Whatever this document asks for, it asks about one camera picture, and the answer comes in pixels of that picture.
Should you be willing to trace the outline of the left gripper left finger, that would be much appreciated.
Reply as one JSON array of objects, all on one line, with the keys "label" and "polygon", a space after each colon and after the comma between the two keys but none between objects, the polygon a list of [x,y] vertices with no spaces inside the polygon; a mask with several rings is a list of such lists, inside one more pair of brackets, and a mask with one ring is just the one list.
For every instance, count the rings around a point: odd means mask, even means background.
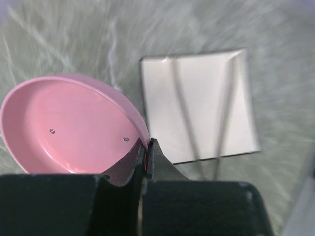
[{"label": "left gripper left finger", "polygon": [[0,177],[3,236],[135,236],[145,148],[101,174],[6,174]]}]

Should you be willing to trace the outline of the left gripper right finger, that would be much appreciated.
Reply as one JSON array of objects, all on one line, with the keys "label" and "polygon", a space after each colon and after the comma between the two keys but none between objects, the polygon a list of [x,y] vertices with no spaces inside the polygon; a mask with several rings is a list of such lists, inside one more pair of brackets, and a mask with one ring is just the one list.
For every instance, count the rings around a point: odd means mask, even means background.
[{"label": "left gripper right finger", "polygon": [[144,236],[271,236],[257,188],[241,181],[186,179],[151,139],[142,189]]}]

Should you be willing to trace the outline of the pink lid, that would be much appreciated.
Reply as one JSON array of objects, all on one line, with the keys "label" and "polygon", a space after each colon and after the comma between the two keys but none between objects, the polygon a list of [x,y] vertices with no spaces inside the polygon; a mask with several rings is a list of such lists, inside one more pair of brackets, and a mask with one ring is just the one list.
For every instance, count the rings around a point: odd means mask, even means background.
[{"label": "pink lid", "polygon": [[149,133],[138,110],[118,90],[89,76],[33,78],[12,89],[0,110],[0,130],[26,173],[101,173]]}]

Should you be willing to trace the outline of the metal tongs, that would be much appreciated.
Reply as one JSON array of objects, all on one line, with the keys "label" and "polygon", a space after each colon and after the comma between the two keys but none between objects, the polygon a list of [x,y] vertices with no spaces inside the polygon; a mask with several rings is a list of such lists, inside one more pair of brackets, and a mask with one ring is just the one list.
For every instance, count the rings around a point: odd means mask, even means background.
[{"label": "metal tongs", "polygon": [[188,81],[179,60],[172,61],[172,76],[186,132],[195,161],[203,156],[215,160],[213,179],[220,175],[228,122],[235,91],[236,57],[218,69],[194,69]]}]

